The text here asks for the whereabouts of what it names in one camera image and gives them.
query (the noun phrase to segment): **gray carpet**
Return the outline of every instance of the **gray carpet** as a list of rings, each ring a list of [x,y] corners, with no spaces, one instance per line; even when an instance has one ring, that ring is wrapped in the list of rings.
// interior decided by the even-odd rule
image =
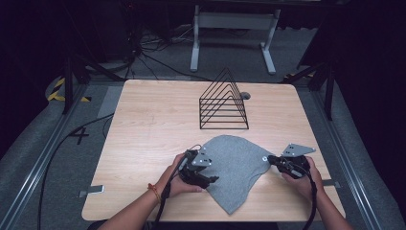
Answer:
[[[193,73],[199,77],[214,79],[224,67],[229,67],[237,81],[278,82],[289,73],[296,73],[298,64],[305,48],[315,31],[285,30],[276,31],[271,45],[271,55],[277,69],[275,76],[269,76],[259,49],[264,32],[250,31],[245,35],[235,35],[223,31],[207,31],[201,37],[201,51],[198,71]],[[199,80],[190,74],[190,58],[192,43],[188,40],[169,46],[163,51],[146,53],[165,64],[175,68],[176,73],[168,67],[148,57],[140,57],[147,67],[138,59],[131,66],[127,77],[130,79],[160,80]],[[126,70],[118,75],[124,77]],[[347,213],[347,219],[355,229],[367,229],[366,224],[352,195],[347,179],[337,163],[337,152],[334,149],[326,126],[322,122],[323,114],[317,110],[317,102],[313,94],[302,87],[307,80],[299,80],[297,89],[304,105],[304,110],[325,156],[327,166],[334,181],[340,183],[337,192]],[[92,97],[90,103],[79,103],[69,119],[63,135],[75,127],[109,114],[114,110],[122,83],[108,80],[104,76],[95,76],[83,96]],[[30,172],[38,155],[47,143],[57,120],[60,118],[63,102],[52,101],[41,114],[26,128],[16,140],[7,155],[0,162],[0,217],[7,213],[25,177]],[[350,160],[362,179],[368,193],[371,206],[381,220],[382,229],[406,229],[385,184],[376,173],[365,147],[352,123],[346,104],[335,86],[333,99],[333,123],[340,138],[350,155]],[[48,172],[44,199],[42,203],[41,229],[86,229],[90,222],[81,218],[84,198],[78,197],[80,190],[86,190],[93,178],[94,171],[102,152],[104,143],[103,129],[108,131],[111,120],[101,120],[86,126],[85,133],[78,145],[78,137],[69,137],[56,153]],[[35,229],[37,225],[37,207],[40,183],[30,197],[27,206],[17,219],[14,229]],[[281,230],[302,229],[303,223],[279,223]],[[321,222],[314,222],[311,229],[325,229]]]

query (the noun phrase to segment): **metal bracket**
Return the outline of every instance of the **metal bracket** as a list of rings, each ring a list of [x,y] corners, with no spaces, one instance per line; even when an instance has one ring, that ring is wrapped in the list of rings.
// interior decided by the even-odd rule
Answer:
[[[286,149],[284,149],[282,156],[284,157],[295,157],[295,156],[301,156],[305,155],[311,152],[316,151],[314,148],[310,147],[305,147],[305,146],[299,146],[296,144],[290,143]]]
[[[323,186],[334,186],[336,189],[341,189],[343,186],[338,181],[332,179],[323,180]]]
[[[212,160],[205,154],[205,152],[200,151],[192,161],[193,166],[209,167],[212,165]]]
[[[84,198],[89,194],[101,194],[104,192],[104,185],[89,186],[87,191],[81,190],[78,193],[78,198]]]

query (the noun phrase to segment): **human arm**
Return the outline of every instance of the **human arm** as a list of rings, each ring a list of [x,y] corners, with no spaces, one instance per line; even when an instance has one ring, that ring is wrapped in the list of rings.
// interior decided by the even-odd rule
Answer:
[[[176,169],[176,166],[182,159],[183,155],[184,154],[179,154],[175,157],[173,163],[167,167],[161,175],[161,178],[155,184],[159,195],[164,191],[172,172]],[[179,178],[179,176],[175,176],[170,183],[169,197],[174,197],[181,193],[199,192],[202,192],[200,187],[186,184]],[[147,217],[158,203],[158,198],[153,190],[147,190],[140,197],[123,208],[122,211],[104,223],[99,229],[142,229]]]
[[[317,170],[314,161],[311,157],[307,157],[307,162],[310,165],[310,174],[313,181],[316,183],[317,188],[317,210],[319,211],[322,222],[327,230],[350,230],[352,227],[347,220],[341,215],[334,203],[328,197],[324,186],[320,172]],[[283,173],[282,177],[291,184],[295,189],[299,191],[308,200],[311,199],[311,185],[307,176],[294,179],[290,175]]]

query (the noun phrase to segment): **wire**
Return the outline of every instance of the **wire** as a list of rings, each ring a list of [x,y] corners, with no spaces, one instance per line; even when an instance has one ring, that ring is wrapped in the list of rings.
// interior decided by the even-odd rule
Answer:
[[[317,187],[316,187],[316,183],[313,180],[313,177],[311,177],[310,172],[308,172],[307,170],[305,170],[304,168],[302,168],[301,166],[298,166],[296,164],[293,164],[293,166],[297,167],[298,169],[300,169],[303,173],[305,173],[308,178],[310,179],[310,185],[311,185],[311,199],[312,199],[312,204],[311,204],[311,213],[310,213],[310,217],[307,220],[307,223],[304,226],[304,230],[307,230],[311,223],[314,220],[314,216],[316,215],[316,208],[317,208]]]
[[[145,51],[145,52],[163,51],[163,50],[167,49],[169,46],[182,43],[185,40],[193,42],[193,40],[190,40],[187,38],[182,38],[182,36],[190,33],[192,31],[192,29],[193,29],[193,27],[190,27],[185,32],[180,34],[178,37],[171,38],[169,43],[166,43],[163,39],[159,38],[158,36],[151,38],[151,35],[152,35],[151,33],[143,34],[143,37],[147,36],[148,40],[142,41],[142,42],[140,42],[140,44],[142,46],[143,51]],[[155,48],[148,48],[148,47],[143,46],[143,45],[148,45],[148,44],[152,44],[152,43],[157,43]]]
[[[170,194],[170,182],[172,181],[172,179],[176,176],[176,172],[179,169],[179,166],[183,163],[183,161],[185,160],[186,155],[184,155],[182,157],[182,159],[180,159],[180,161],[178,162],[178,164],[176,165],[175,169],[173,169],[172,174],[170,175],[167,184],[165,185],[165,189],[161,194],[161,205],[159,207],[159,211],[158,214],[156,215],[155,221],[152,225],[152,229],[155,229],[156,226],[158,225],[159,219],[161,218],[162,212],[164,211],[164,207],[165,207],[165,202],[167,201],[167,198],[169,198],[169,194]]]
[[[132,67],[131,67],[131,75],[132,75],[132,79],[135,80],[135,73],[134,73],[134,70],[132,70]]]
[[[143,53],[143,55],[144,55],[146,58],[150,58],[150,59],[152,59],[152,60],[154,60],[154,61],[156,61],[156,62],[158,62],[158,63],[160,63],[160,64],[162,64],[162,65],[164,65],[164,66],[166,66],[166,67],[168,67],[170,70],[172,70],[172,71],[174,71],[174,72],[176,72],[176,73],[178,73],[178,74],[181,74],[181,75],[184,75],[184,76],[193,77],[193,78],[202,79],[202,80],[204,80],[204,81],[213,81],[213,80],[211,80],[211,79],[207,79],[207,78],[200,77],[200,76],[197,76],[197,75],[190,75],[190,74],[182,73],[182,72],[180,72],[180,71],[178,71],[178,70],[176,70],[176,69],[170,67],[169,65],[163,63],[162,61],[157,60],[157,59],[155,59],[155,58],[153,58],[153,57],[151,57],[151,56],[146,55],[145,53]]]
[[[155,73],[153,72],[153,70],[151,69],[151,68],[149,68],[149,66],[147,66],[147,64],[142,60],[142,59],[140,59],[139,57],[137,57],[143,64],[144,64],[144,66],[153,74],[153,76],[155,76],[155,79],[157,79],[157,80],[159,80],[158,79],[158,77],[156,77],[156,75],[155,75]]]
[[[88,125],[91,125],[91,124],[93,124],[93,123],[96,123],[96,122],[98,122],[98,121],[100,121],[100,120],[102,120],[102,119],[105,119],[105,118],[108,118],[108,117],[112,117],[113,115],[114,115],[114,113],[111,113],[111,114],[109,114],[109,115],[107,115],[107,116],[104,116],[104,117],[95,119],[95,120],[93,120],[93,121],[91,121],[91,122],[88,122],[88,123],[86,123],[86,124],[84,124],[84,125],[78,126],[77,128],[73,129],[71,132],[69,132],[65,137],[63,137],[63,139],[59,142],[59,144],[57,144],[55,150],[53,151],[53,153],[52,153],[52,155],[51,155],[50,160],[49,160],[48,163],[47,163],[47,167],[46,167],[45,172],[44,172],[44,174],[43,174],[44,177],[43,177],[43,179],[42,179],[41,192],[40,192],[40,195],[39,195],[38,214],[37,214],[37,222],[36,222],[36,228],[37,228],[38,230],[41,229],[42,200],[43,200],[43,197],[44,197],[45,182],[46,182],[46,180],[47,180],[48,171],[49,171],[49,169],[50,169],[50,166],[51,166],[52,161],[54,160],[54,157],[55,157],[55,155],[56,155],[57,150],[60,148],[60,146],[62,145],[62,143],[63,143],[69,136],[71,136],[71,135],[77,133],[77,132],[80,131],[82,128],[84,128],[84,127],[86,127],[86,126],[88,126]]]
[[[110,119],[112,119],[113,116],[111,116],[110,118],[108,118],[105,122],[104,122],[104,126],[102,126],[102,135],[104,136],[104,138],[107,138],[107,134],[104,132],[105,129],[105,125],[107,125],[108,121],[110,121]]]
[[[198,150],[201,150],[202,149],[202,146],[200,146],[199,144],[197,144],[197,145],[194,145],[192,148],[190,148],[189,150],[193,150],[194,149],[194,147],[199,147],[199,149]]]
[[[75,23],[71,13],[69,13],[68,9],[66,8],[66,5],[64,3],[64,1],[60,1],[60,4],[62,5],[63,9],[65,10],[65,12],[68,14],[69,19],[72,23],[72,25],[75,27],[75,30],[77,31],[78,35],[80,36],[81,41],[83,42],[84,47],[86,48],[87,52],[89,52],[89,55],[93,58],[93,60],[97,60],[95,58],[95,56],[93,55],[92,51],[90,50],[89,46],[87,45],[86,40],[84,39],[83,35],[80,33],[77,24]]]
[[[125,72],[125,76],[124,76],[124,78],[126,79],[126,77],[128,76],[128,72],[129,72],[129,68],[130,68],[130,64],[128,65],[128,68],[127,68],[127,71]]]

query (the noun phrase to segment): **gray fabric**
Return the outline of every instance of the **gray fabric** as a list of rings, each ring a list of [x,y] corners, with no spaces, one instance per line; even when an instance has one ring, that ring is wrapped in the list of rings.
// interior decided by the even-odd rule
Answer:
[[[269,163],[262,157],[271,152],[230,135],[217,136],[202,148],[213,162],[201,174],[219,176],[206,190],[231,215],[245,202],[259,177],[269,170]]]

